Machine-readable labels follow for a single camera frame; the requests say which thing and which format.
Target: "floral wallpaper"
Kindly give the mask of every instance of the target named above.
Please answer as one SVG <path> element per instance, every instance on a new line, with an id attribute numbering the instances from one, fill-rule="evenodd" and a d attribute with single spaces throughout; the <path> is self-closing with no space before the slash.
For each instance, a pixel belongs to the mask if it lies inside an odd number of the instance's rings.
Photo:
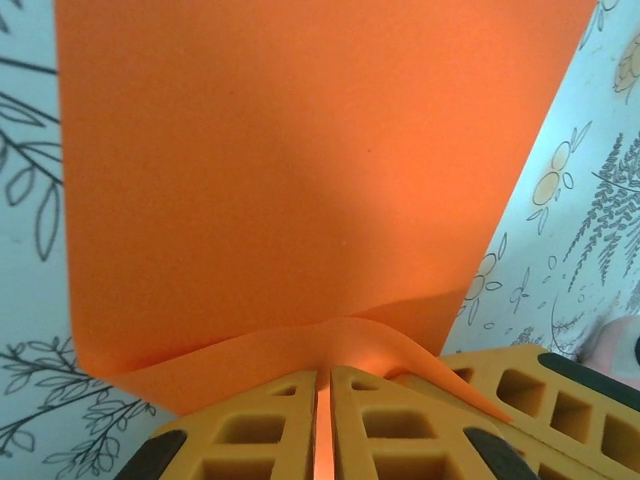
<path id="1" fill-rule="evenodd" d="M 640 310 L 638 19 L 636 1 L 597 3 L 445 353 L 537 343 L 575 357 L 594 328 Z M 7 480 L 111 479 L 172 418 L 77 365 L 57 76 L 53 1 L 0 0 L 0 478 Z"/>
<path id="2" fill-rule="evenodd" d="M 638 2 L 596 5 L 445 353 L 537 343 L 576 358 L 640 310 L 639 19 Z"/>
<path id="3" fill-rule="evenodd" d="M 0 478 L 115 476 L 168 413 L 70 338 L 53 2 L 0 0 Z"/>

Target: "yellow plastic block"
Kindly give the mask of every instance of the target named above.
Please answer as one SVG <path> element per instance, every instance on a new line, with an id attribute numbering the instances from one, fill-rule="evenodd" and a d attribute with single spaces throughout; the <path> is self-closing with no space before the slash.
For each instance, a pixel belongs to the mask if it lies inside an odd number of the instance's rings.
<path id="1" fill-rule="evenodd" d="M 441 360 L 517 429 L 606 477 L 640 479 L 640 412 L 544 367 L 545 353 L 523 345 Z"/>
<path id="2" fill-rule="evenodd" d="M 480 429 L 503 444 L 498 429 L 480 415 L 352 367 L 332 370 L 331 404 L 337 480 L 507 478 L 492 473 L 466 434 Z M 535 478 L 505 446 L 500 460 L 521 466 L 508 478 Z"/>
<path id="3" fill-rule="evenodd" d="M 163 425 L 187 439 L 160 478 L 313 480 L 315 409 L 316 373 L 297 372 Z"/>
<path id="4" fill-rule="evenodd" d="M 402 374 L 395 377 L 393 381 L 423 395 L 428 395 L 434 399 L 446 402 L 451 406 L 477 413 L 491 421 L 500 433 L 502 433 L 505 440 L 523 456 L 531 470 L 538 474 L 540 480 L 600 480 L 609 478 L 584 466 L 558 450 L 549 447 L 521 430 L 485 415 L 450 393 L 416 375 L 409 373 Z"/>

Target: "orange paper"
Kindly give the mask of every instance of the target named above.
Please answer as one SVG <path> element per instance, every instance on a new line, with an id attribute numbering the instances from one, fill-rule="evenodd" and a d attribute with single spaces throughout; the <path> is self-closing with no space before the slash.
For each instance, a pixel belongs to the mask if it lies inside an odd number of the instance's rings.
<path id="1" fill-rule="evenodd" d="M 82 366 L 177 413 L 337 363 L 491 411 L 428 352 L 593 4 L 57 2 Z"/>

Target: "black rubber pad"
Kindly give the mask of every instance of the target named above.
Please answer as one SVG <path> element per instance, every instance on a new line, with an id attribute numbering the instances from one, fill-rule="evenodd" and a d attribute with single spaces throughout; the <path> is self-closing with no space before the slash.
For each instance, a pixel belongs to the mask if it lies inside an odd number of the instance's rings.
<path id="1" fill-rule="evenodd" d="M 540 480 L 506 440 L 480 428 L 465 428 L 464 434 L 496 480 Z"/>
<path id="2" fill-rule="evenodd" d="M 186 432 L 171 430 L 142 444 L 114 480 L 159 480 L 187 439 Z"/>
<path id="3" fill-rule="evenodd" d="M 542 353 L 538 356 L 538 362 L 543 367 L 553 370 L 563 377 L 640 412 L 640 392 L 635 388 L 631 388 L 624 383 L 620 383 L 556 353 Z"/>
<path id="4" fill-rule="evenodd" d="M 636 340 L 636 348 L 634 350 L 636 354 L 636 362 L 638 362 L 638 366 L 640 366 L 640 338 Z"/>

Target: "pink object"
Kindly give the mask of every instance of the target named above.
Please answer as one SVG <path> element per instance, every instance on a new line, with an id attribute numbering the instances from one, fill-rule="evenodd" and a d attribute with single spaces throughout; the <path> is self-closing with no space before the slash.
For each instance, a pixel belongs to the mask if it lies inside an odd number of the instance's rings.
<path id="1" fill-rule="evenodd" d="M 583 365 L 640 390 L 640 316 L 605 325 L 581 357 Z"/>

